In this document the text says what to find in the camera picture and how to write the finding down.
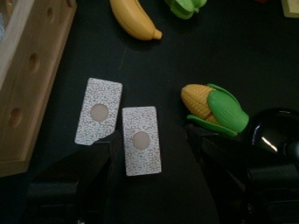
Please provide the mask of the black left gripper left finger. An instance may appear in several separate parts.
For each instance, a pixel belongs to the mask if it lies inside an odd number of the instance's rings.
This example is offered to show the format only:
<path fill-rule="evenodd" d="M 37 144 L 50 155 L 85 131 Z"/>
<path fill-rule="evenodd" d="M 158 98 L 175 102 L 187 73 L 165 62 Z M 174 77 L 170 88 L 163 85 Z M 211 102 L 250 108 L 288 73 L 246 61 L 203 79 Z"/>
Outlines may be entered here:
<path fill-rule="evenodd" d="M 19 224 L 105 224 L 121 149 L 114 132 L 55 162 L 30 184 Z"/>

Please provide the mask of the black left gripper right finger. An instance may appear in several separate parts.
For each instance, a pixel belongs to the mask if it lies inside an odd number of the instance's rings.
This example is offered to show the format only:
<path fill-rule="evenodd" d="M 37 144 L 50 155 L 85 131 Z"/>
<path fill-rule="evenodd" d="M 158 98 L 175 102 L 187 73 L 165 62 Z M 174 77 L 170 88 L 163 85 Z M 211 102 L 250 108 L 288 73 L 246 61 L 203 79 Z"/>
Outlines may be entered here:
<path fill-rule="evenodd" d="M 190 125 L 187 139 L 202 166 L 221 224 L 299 224 L 299 151 L 282 153 Z"/>

